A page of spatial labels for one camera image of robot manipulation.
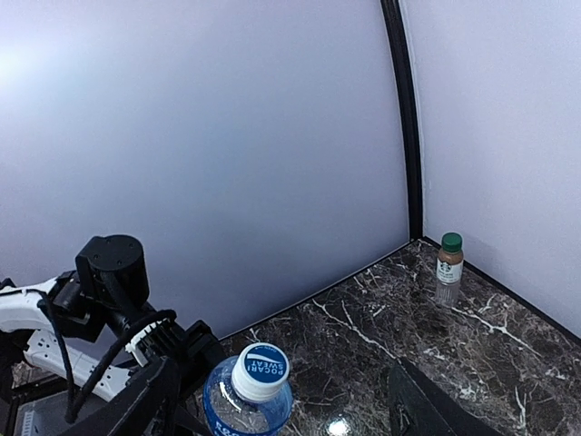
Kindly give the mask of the Starbucks bottle green cap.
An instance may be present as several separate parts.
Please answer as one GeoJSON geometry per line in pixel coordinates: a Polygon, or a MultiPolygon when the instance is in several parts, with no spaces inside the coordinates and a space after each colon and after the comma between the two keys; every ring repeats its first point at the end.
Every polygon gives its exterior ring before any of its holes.
{"type": "Polygon", "coordinates": [[[463,239],[459,233],[445,233],[437,257],[435,300],[453,307],[458,300],[464,265],[463,239]]]}

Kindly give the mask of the small blue label water bottle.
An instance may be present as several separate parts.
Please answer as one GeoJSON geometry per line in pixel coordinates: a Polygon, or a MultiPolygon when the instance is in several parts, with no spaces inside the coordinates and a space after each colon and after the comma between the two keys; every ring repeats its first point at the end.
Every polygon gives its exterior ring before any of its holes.
{"type": "Polygon", "coordinates": [[[214,435],[277,435],[292,412],[289,381],[271,401],[245,401],[231,384],[231,372],[239,355],[219,363],[204,384],[203,407],[209,429],[214,435]]]}

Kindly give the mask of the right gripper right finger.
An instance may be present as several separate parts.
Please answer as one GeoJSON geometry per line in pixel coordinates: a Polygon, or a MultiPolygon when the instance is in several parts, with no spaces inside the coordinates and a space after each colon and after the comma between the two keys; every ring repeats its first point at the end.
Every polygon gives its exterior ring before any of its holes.
{"type": "Polygon", "coordinates": [[[462,409],[410,360],[399,358],[388,377],[389,427],[393,435],[498,435],[462,409]]]}

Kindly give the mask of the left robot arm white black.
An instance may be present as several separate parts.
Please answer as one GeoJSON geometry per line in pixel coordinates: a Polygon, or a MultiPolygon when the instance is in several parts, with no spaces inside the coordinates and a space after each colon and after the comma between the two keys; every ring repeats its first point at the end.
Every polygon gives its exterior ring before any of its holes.
{"type": "Polygon", "coordinates": [[[72,271],[21,287],[2,280],[1,332],[31,365],[83,386],[98,362],[72,347],[60,348],[59,338],[95,342],[105,327],[121,337],[146,319],[122,349],[139,367],[174,359],[186,398],[225,352],[205,322],[184,329],[174,316],[160,315],[149,295],[142,244],[129,235],[95,236],[76,255],[72,271]]]}

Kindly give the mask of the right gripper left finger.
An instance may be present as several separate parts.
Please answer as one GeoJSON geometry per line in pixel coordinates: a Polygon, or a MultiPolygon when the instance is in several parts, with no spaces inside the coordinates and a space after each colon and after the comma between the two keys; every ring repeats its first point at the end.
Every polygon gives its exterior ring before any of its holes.
{"type": "Polygon", "coordinates": [[[106,406],[67,429],[65,435],[142,435],[158,413],[160,435],[173,435],[180,378],[175,361],[163,358],[140,374],[106,406]]]}

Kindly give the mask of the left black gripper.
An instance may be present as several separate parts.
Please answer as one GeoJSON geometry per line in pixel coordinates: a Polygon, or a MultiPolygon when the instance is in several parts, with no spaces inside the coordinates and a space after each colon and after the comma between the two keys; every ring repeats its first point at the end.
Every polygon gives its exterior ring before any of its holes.
{"type": "Polygon", "coordinates": [[[180,332],[174,359],[181,375],[180,394],[192,395],[208,379],[226,353],[210,326],[199,320],[180,332]]]}

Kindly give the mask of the white Pocari bottle cap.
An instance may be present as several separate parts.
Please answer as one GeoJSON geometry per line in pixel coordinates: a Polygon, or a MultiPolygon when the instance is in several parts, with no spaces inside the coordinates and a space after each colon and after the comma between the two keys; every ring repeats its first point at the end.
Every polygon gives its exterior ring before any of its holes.
{"type": "Polygon", "coordinates": [[[264,403],[279,394],[289,373],[290,363],[283,350],[267,342],[256,342],[238,356],[231,384],[245,401],[264,403]]]}

